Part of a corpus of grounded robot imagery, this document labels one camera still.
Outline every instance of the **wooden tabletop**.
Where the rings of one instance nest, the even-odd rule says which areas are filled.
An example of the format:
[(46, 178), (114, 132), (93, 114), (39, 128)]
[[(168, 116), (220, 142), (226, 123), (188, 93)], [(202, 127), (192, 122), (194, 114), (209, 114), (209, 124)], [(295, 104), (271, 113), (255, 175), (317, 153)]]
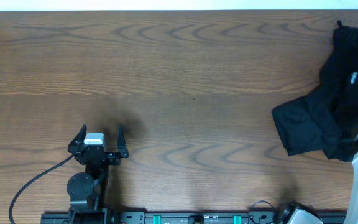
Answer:
[[(346, 209), (351, 163), (288, 157), (271, 115), (318, 85), (338, 19), (358, 27), (358, 11), (0, 12), (0, 223), (82, 124), (110, 147), (125, 126), (107, 198), (119, 210)], [(83, 170), (34, 182), (16, 222), (67, 210)]]

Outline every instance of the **logo on black cloth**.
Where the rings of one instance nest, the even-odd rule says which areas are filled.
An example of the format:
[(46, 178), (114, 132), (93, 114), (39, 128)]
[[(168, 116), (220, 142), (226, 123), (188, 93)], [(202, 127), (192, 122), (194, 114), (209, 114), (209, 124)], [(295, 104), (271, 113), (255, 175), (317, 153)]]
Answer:
[(351, 84), (353, 84), (357, 78), (358, 72), (353, 72), (351, 77)]

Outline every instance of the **black garment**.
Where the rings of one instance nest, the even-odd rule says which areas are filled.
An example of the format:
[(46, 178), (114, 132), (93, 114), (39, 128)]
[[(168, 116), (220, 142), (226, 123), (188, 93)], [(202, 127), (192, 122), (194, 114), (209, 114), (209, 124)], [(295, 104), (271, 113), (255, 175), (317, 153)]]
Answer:
[(328, 159), (351, 161), (357, 148), (345, 143), (358, 123), (358, 28), (338, 21), (334, 50), (315, 90), (272, 110), (288, 155), (322, 149)]

